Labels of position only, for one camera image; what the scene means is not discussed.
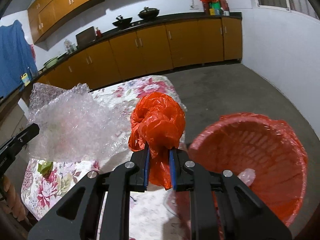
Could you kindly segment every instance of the black countertop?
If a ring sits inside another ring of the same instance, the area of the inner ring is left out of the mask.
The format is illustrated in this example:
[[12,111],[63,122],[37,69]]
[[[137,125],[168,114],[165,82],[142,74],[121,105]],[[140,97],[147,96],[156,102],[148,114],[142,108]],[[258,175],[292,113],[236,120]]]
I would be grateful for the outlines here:
[[67,61],[70,57],[74,56],[75,54],[81,52],[84,49],[87,49],[88,47],[91,47],[93,45],[96,45],[102,41],[109,40],[115,36],[123,35],[125,33],[129,33],[138,29],[142,29],[148,26],[153,26],[157,24],[163,24],[167,22],[172,21],[179,21],[179,20],[191,20],[191,19],[220,19],[220,18],[236,18],[236,19],[242,19],[242,13],[241,12],[231,12],[230,16],[223,16],[223,15],[217,15],[217,16],[210,16],[206,15],[204,12],[192,12],[192,13],[177,13],[177,14],[167,14],[156,17],[154,20],[146,21],[146,20],[140,20],[136,22],[132,22],[131,26],[126,29],[120,29],[120,28],[114,28],[110,31],[102,33],[102,38],[97,39],[93,42],[88,43],[85,47],[82,47],[80,49],[77,49],[75,52],[66,55],[62,59],[60,59],[55,65],[50,67],[48,70],[45,70],[43,73],[41,73],[38,77],[36,77],[33,82],[35,82],[38,78],[43,76],[44,74],[47,74],[51,70],[53,70],[55,67],[60,65],[61,63]]

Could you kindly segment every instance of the table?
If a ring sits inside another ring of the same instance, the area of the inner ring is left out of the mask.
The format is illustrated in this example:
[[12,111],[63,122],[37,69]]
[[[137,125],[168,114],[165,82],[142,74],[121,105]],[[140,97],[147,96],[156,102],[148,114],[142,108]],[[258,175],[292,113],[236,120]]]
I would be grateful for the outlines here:
[[[105,107],[114,107],[125,103],[124,118],[130,127],[130,115],[137,102],[152,92],[161,92],[171,96],[186,111],[173,85],[164,76],[151,75],[116,84],[92,92],[93,98]],[[180,145],[184,144],[183,135]],[[89,171],[107,172],[130,160],[132,152],[127,149],[112,157],[108,163],[103,161],[80,161],[74,163],[53,163],[53,170],[48,179],[38,171],[38,163],[43,160],[30,159],[21,189],[21,199],[28,210],[40,220]],[[168,239],[173,234],[175,239],[182,239],[183,231],[178,226],[179,219],[166,210],[163,205],[166,191],[162,187],[149,185],[148,192],[132,193],[130,205],[130,236],[140,239]]]

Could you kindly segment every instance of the red trash can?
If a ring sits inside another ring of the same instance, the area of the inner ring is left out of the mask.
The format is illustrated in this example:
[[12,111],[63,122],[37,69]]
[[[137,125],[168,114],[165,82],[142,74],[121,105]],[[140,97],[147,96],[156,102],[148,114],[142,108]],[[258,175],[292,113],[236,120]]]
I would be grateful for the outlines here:
[[[213,172],[238,175],[254,169],[250,189],[286,226],[299,212],[307,185],[307,154],[285,121],[253,113],[222,116],[193,141],[188,155]],[[187,222],[183,206],[188,196],[176,197],[180,218]]]

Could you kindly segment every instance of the electrical outlet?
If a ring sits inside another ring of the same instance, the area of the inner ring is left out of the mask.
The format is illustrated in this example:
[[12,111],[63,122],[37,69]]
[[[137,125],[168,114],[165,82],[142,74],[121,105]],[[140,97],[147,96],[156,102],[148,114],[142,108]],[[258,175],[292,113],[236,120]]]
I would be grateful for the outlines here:
[[190,5],[190,10],[199,10],[199,5]]

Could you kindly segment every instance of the finger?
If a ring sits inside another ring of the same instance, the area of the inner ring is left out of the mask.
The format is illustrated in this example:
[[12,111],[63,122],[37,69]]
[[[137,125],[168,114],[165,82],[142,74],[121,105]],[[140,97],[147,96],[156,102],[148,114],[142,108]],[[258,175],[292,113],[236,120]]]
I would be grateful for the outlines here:
[[12,212],[11,208],[9,208],[5,202],[0,202],[0,208],[2,208],[6,214],[10,214]]
[[8,179],[8,177],[7,176],[3,176],[3,189],[4,189],[4,191],[5,192],[7,192],[8,191],[8,189],[9,189],[9,187],[10,187],[10,180]]
[[21,205],[21,207],[20,207],[20,213],[19,213],[19,215],[18,215],[18,222],[24,220],[25,217],[26,217],[26,211],[25,211],[25,209],[24,209],[24,206]]
[[7,204],[9,208],[13,208],[15,201],[16,201],[16,190],[14,189],[14,186],[11,184],[7,192]]
[[16,201],[14,203],[14,206],[12,208],[12,215],[14,218],[17,218],[19,213],[20,213],[20,208],[21,208],[22,204],[20,201],[20,198],[18,196],[18,194],[16,193]]

